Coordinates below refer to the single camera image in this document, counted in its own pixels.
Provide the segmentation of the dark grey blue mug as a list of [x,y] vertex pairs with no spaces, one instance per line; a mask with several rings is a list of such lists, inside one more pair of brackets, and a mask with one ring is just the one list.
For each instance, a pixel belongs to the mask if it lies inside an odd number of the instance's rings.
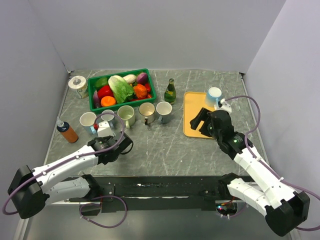
[[169,102],[162,101],[156,105],[157,119],[162,124],[167,124],[171,120],[172,105]]

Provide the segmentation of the grey printed mug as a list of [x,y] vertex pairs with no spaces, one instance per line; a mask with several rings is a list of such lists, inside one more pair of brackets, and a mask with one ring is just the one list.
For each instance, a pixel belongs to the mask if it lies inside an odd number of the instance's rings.
[[101,121],[107,121],[109,126],[114,129],[116,125],[116,118],[114,116],[114,111],[107,109],[102,112]]

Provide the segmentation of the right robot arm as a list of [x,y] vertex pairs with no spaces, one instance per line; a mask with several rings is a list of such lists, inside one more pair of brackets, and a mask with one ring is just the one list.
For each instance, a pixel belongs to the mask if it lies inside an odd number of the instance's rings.
[[255,146],[245,141],[243,133],[234,130],[230,114],[225,110],[201,108],[190,127],[216,140],[219,148],[241,166],[260,189],[246,183],[234,173],[219,181],[218,193],[223,199],[236,197],[256,209],[269,228],[283,237],[308,218],[310,198],[304,192],[283,183],[266,165]]

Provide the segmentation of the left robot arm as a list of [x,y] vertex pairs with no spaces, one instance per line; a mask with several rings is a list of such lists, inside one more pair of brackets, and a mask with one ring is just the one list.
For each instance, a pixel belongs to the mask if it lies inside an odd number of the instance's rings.
[[116,161],[129,153],[132,139],[119,133],[116,136],[96,137],[79,150],[55,162],[30,169],[19,168],[9,186],[8,195],[21,219],[38,214],[46,206],[59,201],[80,198],[93,201],[101,194],[97,180],[84,174],[69,180],[72,174],[99,164]]

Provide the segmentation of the green mug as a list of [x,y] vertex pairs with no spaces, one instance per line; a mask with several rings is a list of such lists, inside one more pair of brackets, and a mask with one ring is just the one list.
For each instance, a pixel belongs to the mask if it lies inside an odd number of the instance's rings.
[[117,115],[123,120],[127,129],[130,129],[136,122],[135,110],[129,105],[121,106],[117,110]]

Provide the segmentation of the cream ribbed mug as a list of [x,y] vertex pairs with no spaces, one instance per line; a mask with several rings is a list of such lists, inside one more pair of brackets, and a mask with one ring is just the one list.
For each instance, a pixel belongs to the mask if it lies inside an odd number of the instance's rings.
[[141,116],[141,121],[147,126],[155,121],[156,118],[156,108],[150,102],[142,103],[139,108],[138,112]]

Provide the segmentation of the light blue mug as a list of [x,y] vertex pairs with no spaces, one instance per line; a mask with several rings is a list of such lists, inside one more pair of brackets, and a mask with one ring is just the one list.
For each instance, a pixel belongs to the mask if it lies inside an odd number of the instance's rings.
[[208,107],[219,108],[219,101],[222,99],[222,91],[218,87],[211,87],[206,92],[205,104]]

